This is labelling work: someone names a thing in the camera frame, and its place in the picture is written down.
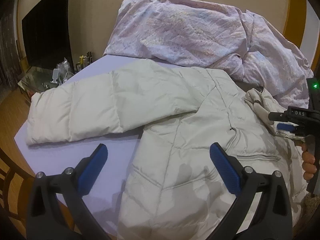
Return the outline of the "person's right hand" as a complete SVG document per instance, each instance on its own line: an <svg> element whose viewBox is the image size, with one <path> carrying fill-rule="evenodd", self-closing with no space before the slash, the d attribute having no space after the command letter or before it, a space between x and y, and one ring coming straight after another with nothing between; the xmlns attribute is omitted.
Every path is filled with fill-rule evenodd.
<svg viewBox="0 0 320 240"><path fill-rule="evenodd" d="M302 169L304 171L303 178L306 181L310 181L317 172L317 168L315 166L315 158L311 153L308 152L308 147L305 143L302 144L302 151Z"/></svg>

